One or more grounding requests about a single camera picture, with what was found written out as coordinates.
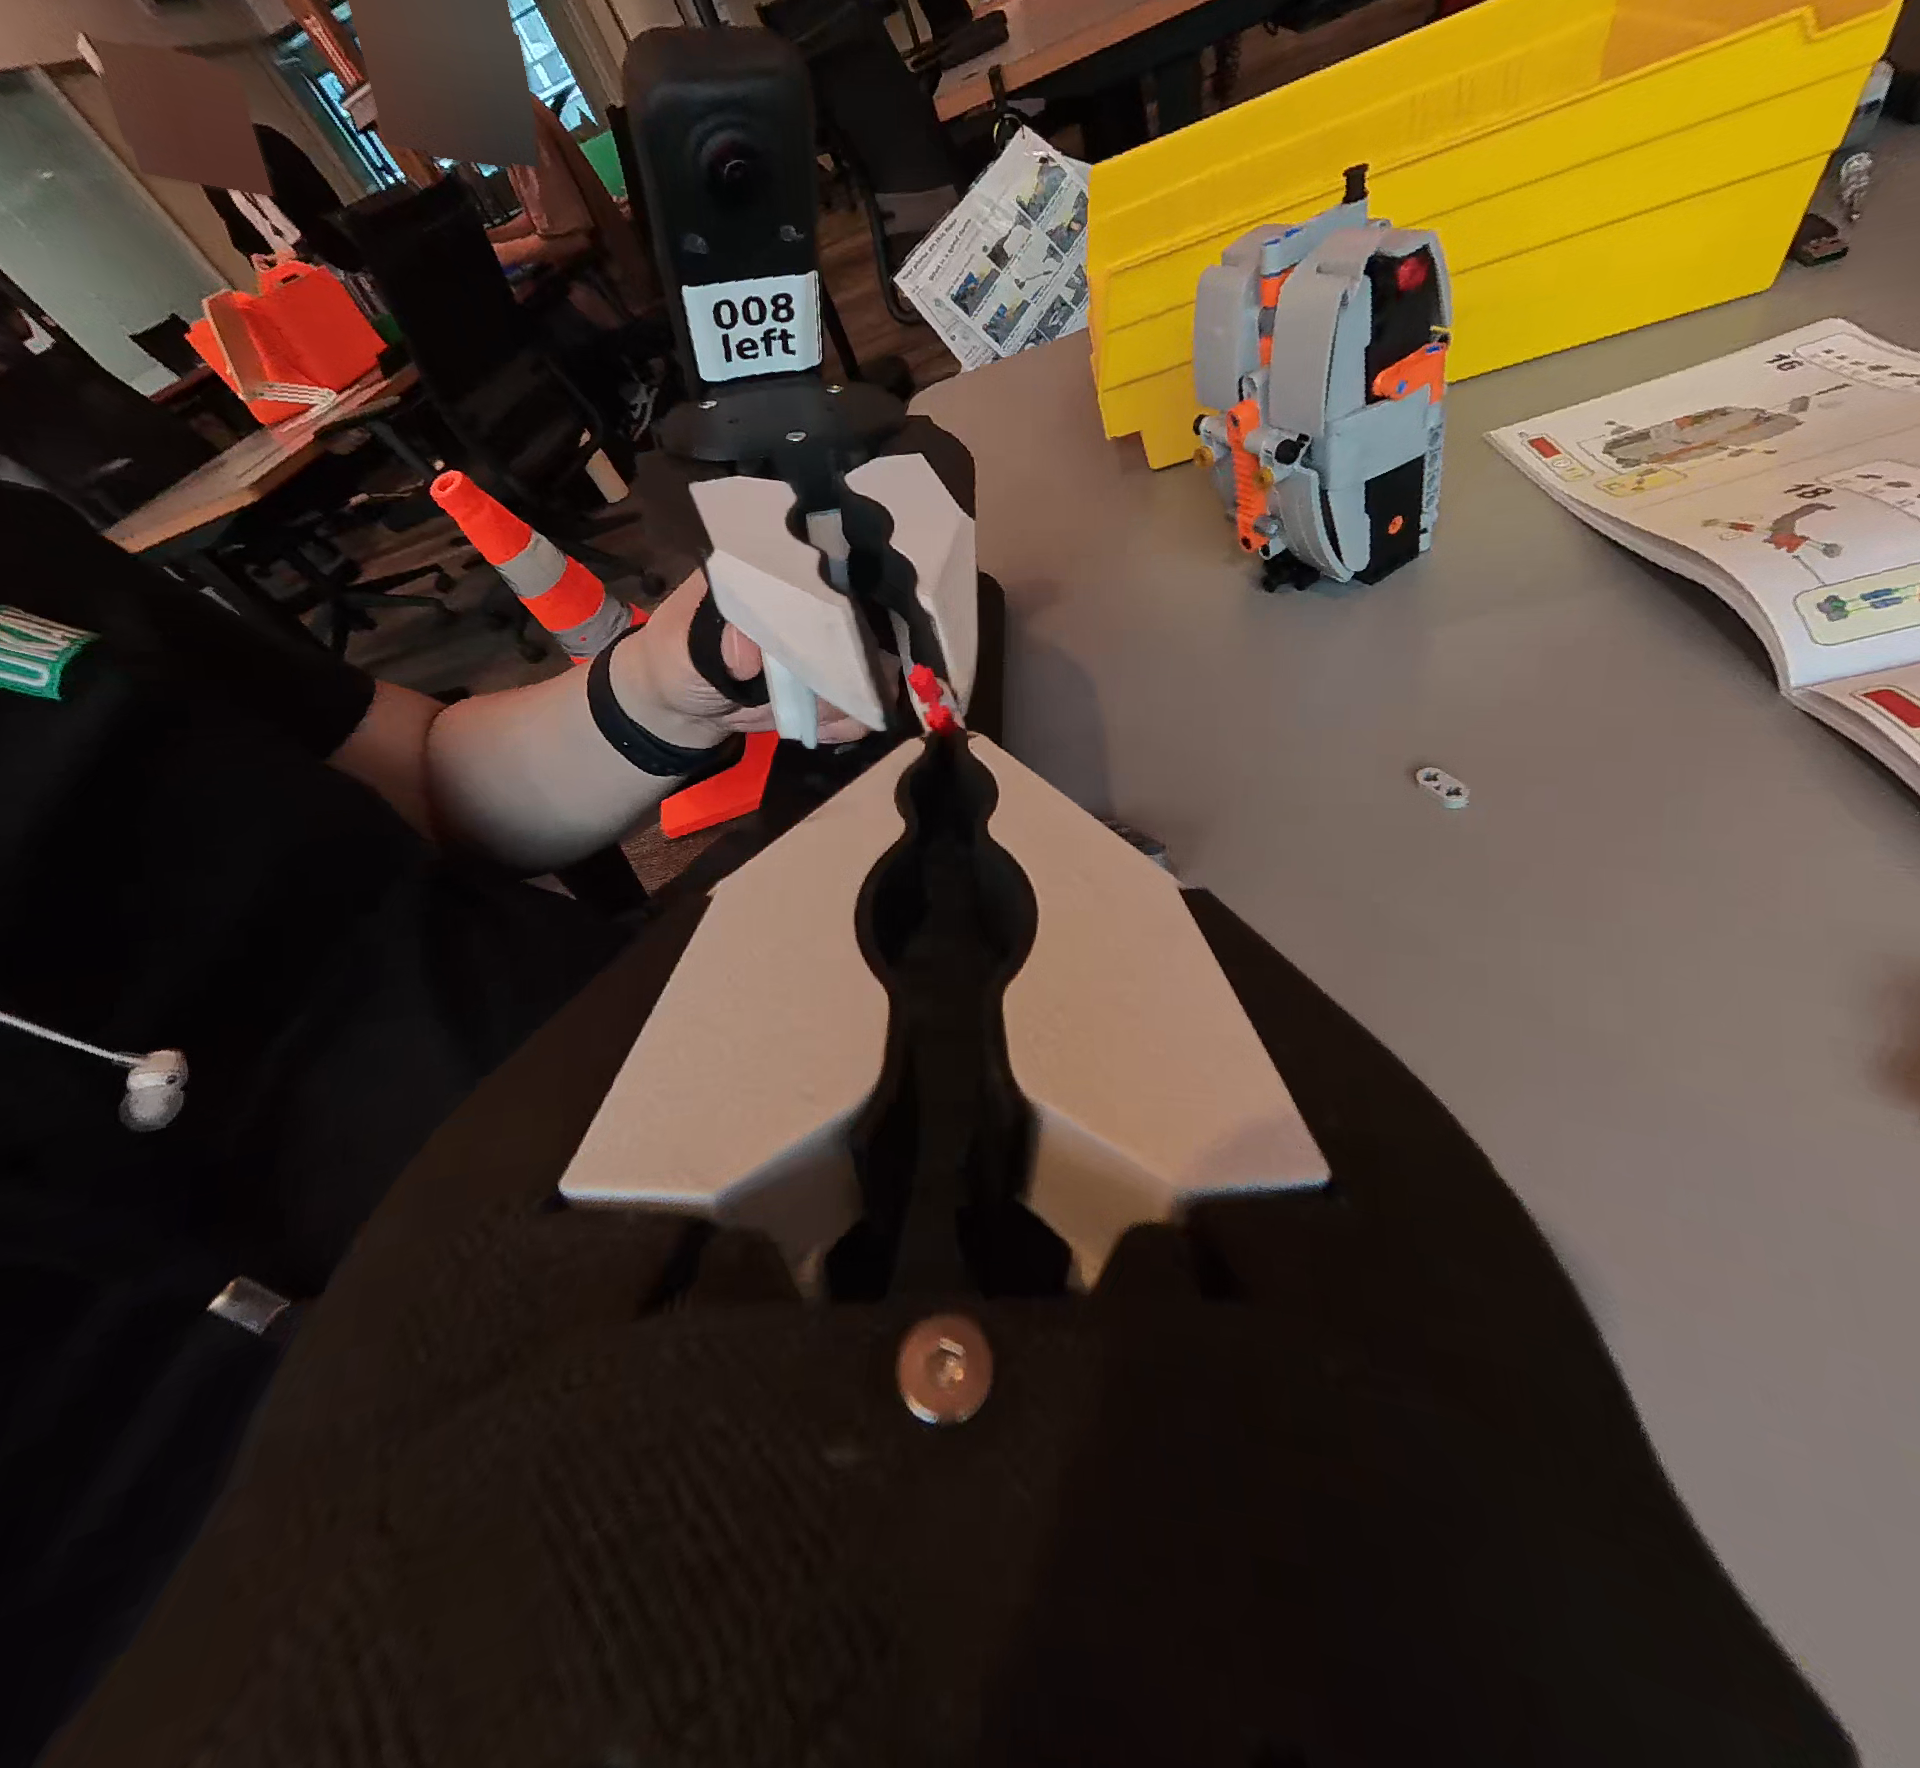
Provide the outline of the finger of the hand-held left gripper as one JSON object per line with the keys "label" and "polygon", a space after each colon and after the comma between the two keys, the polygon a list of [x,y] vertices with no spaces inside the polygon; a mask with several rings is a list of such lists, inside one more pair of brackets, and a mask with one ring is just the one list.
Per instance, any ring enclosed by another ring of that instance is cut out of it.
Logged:
{"label": "finger of the hand-held left gripper", "polygon": [[725,474],[693,481],[688,494],[708,534],[708,590],[720,616],[760,648],[777,731],[823,731],[823,707],[884,731],[875,648],[803,534],[797,489]]}
{"label": "finger of the hand-held left gripper", "polygon": [[967,716],[982,639],[973,514],[924,454],[883,454],[846,474],[844,534],[855,609],[894,677],[884,694],[921,716],[907,671],[927,663]]}

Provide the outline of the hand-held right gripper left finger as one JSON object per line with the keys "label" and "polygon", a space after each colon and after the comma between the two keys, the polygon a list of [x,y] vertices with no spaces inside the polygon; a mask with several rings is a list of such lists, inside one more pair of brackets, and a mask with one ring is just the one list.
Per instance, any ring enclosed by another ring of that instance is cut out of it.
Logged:
{"label": "hand-held right gripper left finger", "polygon": [[853,1226],[851,1129],[884,1067],[890,997],[857,895],[905,821],[907,742],[708,894],[560,1192],[687,1212],[803,1265]]}

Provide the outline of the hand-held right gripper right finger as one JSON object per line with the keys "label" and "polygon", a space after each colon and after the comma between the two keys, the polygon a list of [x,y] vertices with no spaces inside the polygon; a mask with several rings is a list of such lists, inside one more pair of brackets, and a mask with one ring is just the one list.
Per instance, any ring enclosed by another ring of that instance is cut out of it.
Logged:
{"label": "hand-held right gripper right finger", "polygon": [[1332,1181],[1173,876],[945,735],[945,1075],[993,1274],[1091,1291],[1142,1226]]}

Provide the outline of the person's left forearm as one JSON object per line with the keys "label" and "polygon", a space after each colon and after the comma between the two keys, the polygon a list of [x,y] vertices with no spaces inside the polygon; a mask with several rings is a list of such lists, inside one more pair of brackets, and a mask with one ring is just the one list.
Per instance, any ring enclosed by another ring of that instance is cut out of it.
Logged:
{"label": "person's left forearm", "polygon": [[444,850],[522,878],[623,845],[675,785],[604,735],[579,669],[459,703],[378,680],[326,764]]}

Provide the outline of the grey desk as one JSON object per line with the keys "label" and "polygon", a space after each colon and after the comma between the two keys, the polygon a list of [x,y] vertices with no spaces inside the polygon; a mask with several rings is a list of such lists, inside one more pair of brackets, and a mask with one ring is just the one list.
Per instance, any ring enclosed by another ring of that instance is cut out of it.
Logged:
{"label": "grey desk", "polygon": [[1915,796],[1486,434],[1821,316],[1913,348],[1915,218],[1894,125],[1844,262],[1451,386],[1436,546],[1354,594],[1262,593],[1194,464],[1107,441],[1082,338],[915,401],[978,462],[1011,754],[1477,1138],[1867,1763],[1915,1763]]}

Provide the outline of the person's left hand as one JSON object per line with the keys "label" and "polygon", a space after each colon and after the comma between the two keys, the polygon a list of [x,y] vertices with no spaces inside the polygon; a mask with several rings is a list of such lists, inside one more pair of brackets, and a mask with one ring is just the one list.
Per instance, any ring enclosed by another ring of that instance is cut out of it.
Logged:
{"label": "person's left hand", "polygon": [[727,619],[708,576],[693,571],[604,660],[623,737],[666,773],[703,765],[733,737],[780,726],[764,650]]}

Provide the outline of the black office chair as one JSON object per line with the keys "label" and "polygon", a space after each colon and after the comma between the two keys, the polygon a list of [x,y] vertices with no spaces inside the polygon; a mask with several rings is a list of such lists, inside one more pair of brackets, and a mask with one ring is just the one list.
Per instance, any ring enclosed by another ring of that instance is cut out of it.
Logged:
{"label": "black office chair", "polygon": [[608,501],[608,430],[590,398],[550,360],[528,309],[486,234],[468,184],[388,188],[351,202],[338,228],[395,316],[415,386],[332,419],[324,437],[373,434],[419,479],[457,464],[560,543],[583,546],[596,571],[635,576],[659,596],[666,582],[601,532],[639,518]]}
{"label": "black office chair", "polygon": [[777,0],[760,22],[803,54],[828,146],[866,190],[957,200],[964,166],[877,0]]}

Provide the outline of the black wristband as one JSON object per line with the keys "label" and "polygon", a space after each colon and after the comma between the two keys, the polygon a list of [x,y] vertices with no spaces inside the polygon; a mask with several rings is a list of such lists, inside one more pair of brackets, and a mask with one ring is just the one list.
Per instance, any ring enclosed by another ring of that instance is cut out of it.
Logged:
{"label": "black wristband", "polygon": [[725,764],[725,754],[743,740],[741,735],[731,731],[711,746],[681,746],[665,742],[617,701],[610,674],[612,654],[629,636],[639,633],[643,627],[643,621],[633,621],[627,628],[612,633],[612,639],[586,663],[586,701],[593,726],[633,768],[654,778],[688,781],[717,772]]}

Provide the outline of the orange traffic cone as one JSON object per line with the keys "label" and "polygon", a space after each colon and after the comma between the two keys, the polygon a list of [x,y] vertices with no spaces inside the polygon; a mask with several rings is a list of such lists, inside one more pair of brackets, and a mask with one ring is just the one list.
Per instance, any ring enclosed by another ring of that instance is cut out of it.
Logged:
{"label": "orange traffic cone", "polygon": [[[650,619],[643,604],[617,596],[580,559],[564,554],[471,474],[446,470],[431,479],[430,494],[575,666]],[[659,807],[662,835],[688,840],[755,812],[766,796],[774,746],[771,731],[749,735],[741,754],[670,796]]]}

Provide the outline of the printed paper sheet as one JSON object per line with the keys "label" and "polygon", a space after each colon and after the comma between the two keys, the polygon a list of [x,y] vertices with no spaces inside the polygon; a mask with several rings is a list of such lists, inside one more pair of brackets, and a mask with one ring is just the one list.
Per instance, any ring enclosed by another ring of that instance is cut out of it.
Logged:
{"label": "printed paper sheet", "polygon": [[894,273],[964,370],[1091,326],[1091,166],[1021,125]]}

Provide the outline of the grey orange brick robot model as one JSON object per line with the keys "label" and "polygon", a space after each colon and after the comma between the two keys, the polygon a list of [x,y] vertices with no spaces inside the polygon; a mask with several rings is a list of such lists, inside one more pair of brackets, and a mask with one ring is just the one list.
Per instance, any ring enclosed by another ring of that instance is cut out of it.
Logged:
{"label": "grey orange brick robot model", "polygon": [[1436,233],[1369,208],[1366,163],[1195,284],[1197,462],[1264,590],[1374,585],[1426,556],[1446,474],[1453,282]]}

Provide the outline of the orange folded object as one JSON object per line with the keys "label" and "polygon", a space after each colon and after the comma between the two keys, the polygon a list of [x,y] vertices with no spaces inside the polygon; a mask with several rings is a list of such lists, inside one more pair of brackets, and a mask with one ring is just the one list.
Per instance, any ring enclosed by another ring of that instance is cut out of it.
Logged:
{"label": "orange folded object", "polygon": [[262,425],[333,403],[388,348],[348,286],[302,260],[261,271],[258,293],[208,297],[187,341]]}

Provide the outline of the wooden side table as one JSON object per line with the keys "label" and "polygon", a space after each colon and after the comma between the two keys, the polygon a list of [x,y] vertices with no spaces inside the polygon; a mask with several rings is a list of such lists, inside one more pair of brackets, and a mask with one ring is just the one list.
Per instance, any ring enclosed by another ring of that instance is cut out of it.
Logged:
{"label": "wooden side table", "polygon": [[416,386],[419,366],[405,363],[395,375],[371,375],[329,403],[258,428],[108,525],[105,535],[131,556],[212,546],[234,518],[321,457],[366,446],[373,420],[402,407]]}

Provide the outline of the person's black shirt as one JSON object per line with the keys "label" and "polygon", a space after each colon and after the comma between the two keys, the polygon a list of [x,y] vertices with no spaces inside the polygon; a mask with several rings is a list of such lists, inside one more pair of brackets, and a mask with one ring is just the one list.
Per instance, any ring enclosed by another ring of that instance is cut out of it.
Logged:
{"label": "person's black shirt", "polygon": [[4,1755],[34,1763],[222,1492],[300,1310],[627,923],[326,759],[375,680],[4,489]]}

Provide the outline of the yellow plastic bin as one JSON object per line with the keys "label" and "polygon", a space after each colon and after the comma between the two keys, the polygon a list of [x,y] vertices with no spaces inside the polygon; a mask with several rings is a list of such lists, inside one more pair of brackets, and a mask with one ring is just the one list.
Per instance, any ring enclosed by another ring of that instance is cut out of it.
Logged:
{"label": "yellow plastic bin", "polygon": [[1439,234],[1451,380],[1764,290],[1908,0],[1486,0],[1091,174],[1104,435],[1194,454],[1195,284],[1331,208]]}

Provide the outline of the open instruction booklet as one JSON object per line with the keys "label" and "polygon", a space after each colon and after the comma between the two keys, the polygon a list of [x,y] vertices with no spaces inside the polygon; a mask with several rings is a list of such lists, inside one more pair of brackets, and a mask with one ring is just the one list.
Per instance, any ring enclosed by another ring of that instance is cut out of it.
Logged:
{"label": "open instruction booklet", "polygon": [[1490,434],[1559,506],[1709,590],[1785,701],[1919,789],[1919,355],[1851,320]]}

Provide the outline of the white wired earphone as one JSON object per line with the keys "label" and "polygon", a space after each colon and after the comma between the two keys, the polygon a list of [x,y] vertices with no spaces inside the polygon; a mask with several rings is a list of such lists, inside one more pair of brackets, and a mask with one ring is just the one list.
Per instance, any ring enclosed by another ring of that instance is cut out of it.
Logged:
{"label": "white wired earphone", "polygon": [[116,1050],[13,1010],[4,1010],[4,1027],[124,1069],[125,1084],[119,1117],[131,1132],[162,1132],[184,1108],[188,1061],[181,1050]]}

